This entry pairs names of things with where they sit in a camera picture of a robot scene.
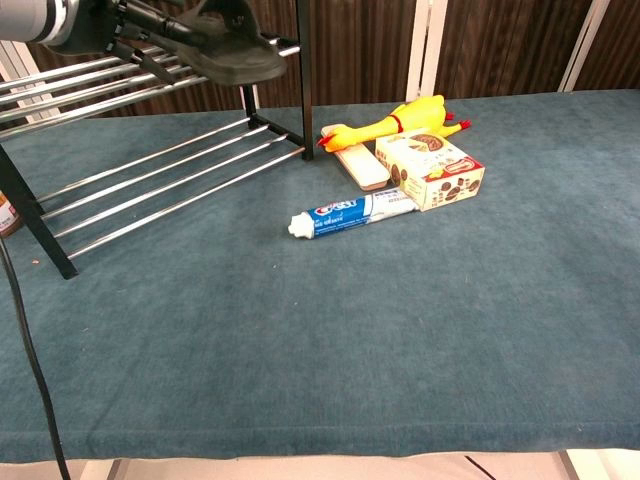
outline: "cardboard box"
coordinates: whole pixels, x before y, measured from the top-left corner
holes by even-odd
[[[484,165],[426,129],[376,140],[376,157],[421,211],[478,193]]]

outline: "toothpaste cap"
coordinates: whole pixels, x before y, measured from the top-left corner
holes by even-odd
[[[289,233],[294,235],[296,238],[313,238],[313,220],[307,212],[302,212],[300,215],[291,217]]]

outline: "brown bottle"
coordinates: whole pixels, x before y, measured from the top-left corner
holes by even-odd
[[[6,238],[22,226],[22,219],[7,197],[0,192],[0,236]]]

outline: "black metal leg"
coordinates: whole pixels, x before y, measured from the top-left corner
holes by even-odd
[[[7,178],[11,178],[17,185],[18,187],[24,192],[25,196],[31,200],[36,208],[36,210],[38,211],[39,214],[43,214],[44,213],[44,209],[42,208],[42,205],[40,205],[38,203],[38,201],[36,200],[36,196],[33,194],[33,192],[31,191],[31,189],[29,188],[29,185],[27,185],[27,182],[25,182],[24,178],[22,178],[22,175],[20,175],[20,172],[18,171],[18,169],[16,168],[16,166],[13,164],[13,162],[9,159],[9,156],[7,155],[7,152],[4,151],[4,148],[2,148],[2,146],[0,146],[0,149],[2,149],[2,158],[0,159],[0,161],[4,164],[6,163],[6,171],[7,173]]]
[[[242,86],[242,98],[244,99],[244,110],[247,113],[247,117],[251,119],[249,120],[249,128],[253,130],[260,126],[260,124],[253,119],[257,112],[256,97],[253,94],[253,85]]]
[[[302,128],[306,160],[313,159],[313,118],[311,114],[311,15],[309,0],[296,0],[298,41],[300,42],[300,82],[302,84]]]
[[[78,274],[76,267],[40,217],[42,213],[40,205],[2,146],[0,146],[0,190],[18,211],[62,276],[66,279],[75,277]]]
[[[277,123],[272,122],[271,120],[264,118],[260,115],[254,115],[253,119],[258,123],[258,125],[269,125],[269,130],[271,130],[273,133],[277,135],[283,135],[286,133],[287,140],[289,140],[292,143],[295,143],[296,145],[304,147],[304,138],[302,138],[297,133],[292,132],[288,128],[284,128],[282,125],[278,125]]]

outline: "black cable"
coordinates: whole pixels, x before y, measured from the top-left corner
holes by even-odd
[[[469,460],[474,467],[476,467],[478,470],[480,470],[482,473],[484,473],[487,477],[489,477],[491,480],[496,480],[496,477],[494,477],[493,475],[491,475],[489,472],[487,472],[482,465],[480,465],[478,462],[476,462],[473,458],[471,458],[469,455],[465,455],[464,458],[466,458],[467,460]]]
[[[22,301],[22,293],[20,292],[20,284],[18,283],[18,277],[13,269],[9,252],[4,241],[0,237],[0,251],[2,253],[2,265],[7,274],[9,285],[11,286],[11,292],[13,293],[13,301],[16,306],[16,314],[18,317],[18,325],[20,327],[20,334],[22,335],[22,342],[24,349],[29,357],[29,363],[31,364],[31,370],[33,376],[36,378],[38,389],[40,390],[40,396],[42,397],[42,403],[44,405],[44,411],[47,415],[47,423],[49,424],[49,435],[51,436],[51,443],[53,444],[53,451],[58,462],[58,468],[60,469],[60,475],[62,480],[71,480],[67,463],[62,451],[62,444],[60,443],[60,435],[58,433],[58,426],[56,425],[56,417],[53,413],[53,404],[51,403],[51,397],[49,396],[49,389],[47,388],[47,382],[42,374],[38,357],[36,356],[36,350],[33,346],[33,340],[31,339],[31,333],[29,332],[29,324],[27,323],[27,314],[24,310],[24,302]]]

